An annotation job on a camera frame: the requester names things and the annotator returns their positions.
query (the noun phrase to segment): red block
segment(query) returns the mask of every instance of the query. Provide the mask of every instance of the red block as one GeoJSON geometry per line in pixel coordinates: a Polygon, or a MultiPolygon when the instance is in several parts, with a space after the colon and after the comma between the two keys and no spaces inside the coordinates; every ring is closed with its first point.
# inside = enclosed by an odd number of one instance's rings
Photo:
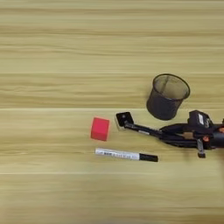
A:
{"type": "Polygon", "coordinates": [[[91,130],[93,139],[107,141],[109,134],[109,120],[95,117],[91,130]]]}

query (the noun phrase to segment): black mesh pencil cup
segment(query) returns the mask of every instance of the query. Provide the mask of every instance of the black mesh pencil cup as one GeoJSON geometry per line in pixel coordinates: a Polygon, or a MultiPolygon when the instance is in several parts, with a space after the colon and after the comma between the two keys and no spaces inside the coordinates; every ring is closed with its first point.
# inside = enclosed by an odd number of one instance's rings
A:
{"type": "Polygon", "coordinates": [[[183,79],[170,73],[160,74],[153,81],[147,109],[160,120],[171,120],[190,93],[190,87],[183,79]]]}

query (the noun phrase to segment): table surface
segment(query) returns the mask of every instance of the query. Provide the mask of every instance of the table surface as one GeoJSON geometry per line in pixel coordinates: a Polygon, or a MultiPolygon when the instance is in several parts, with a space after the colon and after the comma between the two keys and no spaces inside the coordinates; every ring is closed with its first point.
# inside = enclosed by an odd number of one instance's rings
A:
{"type": "Polygon", "coordinates": [[[223,224],[224,152],[198,159],[115,124],[130,111],[160,128],[193,109],[222,121],[223,11],[221,0],[0,0],[0,222],[223,224]],[[145,108],[162,73],[192,89],[169,122],[145,108]],[[106,143],[89,137],[94,116],[111,121],[106,143]]]}

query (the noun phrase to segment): white label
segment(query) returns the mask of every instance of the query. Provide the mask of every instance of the white label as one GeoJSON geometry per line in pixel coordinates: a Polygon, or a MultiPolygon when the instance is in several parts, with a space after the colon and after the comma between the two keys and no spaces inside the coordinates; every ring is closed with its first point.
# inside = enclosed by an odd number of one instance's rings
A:
{"type": "Polygon", "coordinates": [[[133,160],[139,160],[139,153],[119,151],[119,150],[105,150],[105,149],[95,149],[96,155],[108,156],[113,158],[127,158],[133,160]]]}
{"type": "Polygon", "coordinates": [[[200,124],[205,125],[203,115],[201,115],[201,114],[199,114],[199,122],[200,122],[200,124]]]}

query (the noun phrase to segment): marker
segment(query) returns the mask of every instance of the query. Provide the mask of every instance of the marker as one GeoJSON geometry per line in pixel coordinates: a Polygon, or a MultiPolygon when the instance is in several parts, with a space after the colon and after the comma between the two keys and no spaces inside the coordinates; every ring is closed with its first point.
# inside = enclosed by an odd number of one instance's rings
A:
{"type": "Polygon", "coordinates": [[[143,161],[151,161],[158,162],[158,156],[147,155],[142,153],[134,153],[120,150],[107,150],[97,148],[95,149],[96,155],[108,156],[112,158],[127,158],[131,160],[143,160],[143,161]]]}

